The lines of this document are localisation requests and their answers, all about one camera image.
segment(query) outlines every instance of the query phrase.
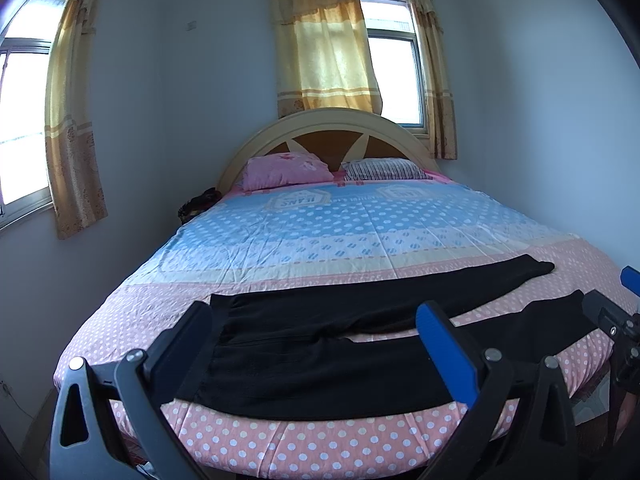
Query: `black bag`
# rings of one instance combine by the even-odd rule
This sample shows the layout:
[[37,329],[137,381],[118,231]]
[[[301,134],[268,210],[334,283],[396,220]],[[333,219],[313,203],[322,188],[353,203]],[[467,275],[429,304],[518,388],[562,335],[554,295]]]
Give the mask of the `black bag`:
[[178,209],[180,222],[185,225],[189,220],[196,218],[200,213],[204,213],[207,209],[216,205],[221,198],[222,193],[215,187],[210,187],[203,194],[192,198]]

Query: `pink polka dot bed sheet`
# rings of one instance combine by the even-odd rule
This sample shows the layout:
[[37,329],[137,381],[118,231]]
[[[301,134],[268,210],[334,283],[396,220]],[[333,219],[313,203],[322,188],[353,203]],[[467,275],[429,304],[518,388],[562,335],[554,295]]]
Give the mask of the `pink polka dot bed sheet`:
[[[556,270],[453,323],[518,312],[531,301],[576,289],[597,288],[635,311],[634,296],[620,285],[619,269],[606,255],[457,184],[340,182],[236,194],[181,227],[108,297],[65,349],[54,380],[60,384],[75,355],[101,364],[131,348],[148,348],[194,300],[207,301],[214,292],[389,280],[524,253],[555,263]],[[602,367],[611,349],[611,341],[596,330],[557,355],[571,395]],[[135,438],[124,407],[112,406],[120,430]],[[507,402],[495,436],[508,431],[516,409],[517,400]],[[162,412],[202,465],[310,480],[380,478],[424,466],[455,431],[466,406],[452,402],[416,413],[308,422],[251,420],[181,400]]]

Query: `bed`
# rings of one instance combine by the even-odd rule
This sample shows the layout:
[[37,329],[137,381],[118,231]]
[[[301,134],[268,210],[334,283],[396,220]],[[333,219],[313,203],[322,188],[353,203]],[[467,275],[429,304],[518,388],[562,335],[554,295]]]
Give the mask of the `bed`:
[[[425,147],[400,126],[345,109],[301,112],[259,132],[223,172],[226,193],[179,228],[127,278],[71,340],[56,369],[148,348],[194,300],[297,286],[370,282],[446,272],[528,253],[556,270],[452,321],[475,322],[518,312],[534,300],[580,288],[609,296],[628,312],[634,298],[619,269],[575,235],[563,234],[454,182],[328,182],[242,192],[234,187],[246,161],[278,152],[311,152],[337,170],[344,161],[400,156],[438,171]],[[356,341],[413,335],[354,336]],[[599,331],[558,354],[568,391],[580,390],[607,361],[612,343]],[[122,433],[135,435],[112,402]],[[504,407],[495,435],[509,429],[517,400]],[[250,420],[174,400],[168,423],[203,466],[262,478],[379,478],[424,466],[465,415],[452,402],[417,413],[359,420]]]

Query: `pink pillow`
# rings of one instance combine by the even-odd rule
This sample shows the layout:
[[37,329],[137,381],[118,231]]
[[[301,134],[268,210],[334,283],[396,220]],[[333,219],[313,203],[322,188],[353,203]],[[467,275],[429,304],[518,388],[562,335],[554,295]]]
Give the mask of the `pink pillow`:
[[333,180],[328,166],[312,153],[273,153],[249,159],[244,168],[242,189],[255,191]]
[[435,171],[429,171],[429,170],[423,170],[423,171],[427,175],[432,177],[433,180],[435,180],[436,182],[439,182],[441,184],[455,184],[455,182],[453,180],[451,180],[449,177],[444,176],[441,173],[436,173]]

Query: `wooden headboard panel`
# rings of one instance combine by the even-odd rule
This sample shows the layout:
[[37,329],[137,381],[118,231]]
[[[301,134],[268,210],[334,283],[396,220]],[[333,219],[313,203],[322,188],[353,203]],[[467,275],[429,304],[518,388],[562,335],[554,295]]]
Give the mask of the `wooden headboard panel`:
[[231,160],[218,189],[228,192],[252,156],[283,152],[313,153],[331,171],[350,160],[388,156],[440,171],[426,147],[401,126],[359,110],[318,108],[287,116],[256,134]]

